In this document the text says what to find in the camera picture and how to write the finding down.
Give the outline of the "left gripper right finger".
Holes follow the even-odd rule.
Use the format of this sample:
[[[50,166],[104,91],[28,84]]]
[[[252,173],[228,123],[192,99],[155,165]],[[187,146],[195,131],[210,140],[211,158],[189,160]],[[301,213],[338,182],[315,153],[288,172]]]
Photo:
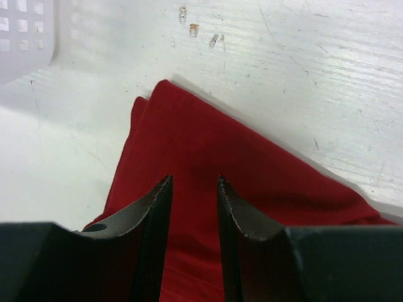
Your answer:
[[[226,301],[401,301],[399,226],[285,226],[217,185]]]

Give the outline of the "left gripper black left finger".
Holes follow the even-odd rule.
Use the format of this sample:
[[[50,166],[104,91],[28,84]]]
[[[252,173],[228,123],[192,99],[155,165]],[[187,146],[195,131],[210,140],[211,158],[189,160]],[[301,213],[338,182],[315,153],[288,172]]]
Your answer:
[[[52,222],[1,224],[2,301],[158,301],[173,178],[71,232]]]

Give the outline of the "red t shirt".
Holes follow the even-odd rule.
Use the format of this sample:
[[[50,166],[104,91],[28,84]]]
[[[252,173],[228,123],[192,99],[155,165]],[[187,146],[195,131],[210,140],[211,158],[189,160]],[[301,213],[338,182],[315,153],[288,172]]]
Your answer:
[[[351,188],[163,80],[137,98],[102,217],[174,181],[161,301],[223,301],[217,180],[284,225],[388,225]]]

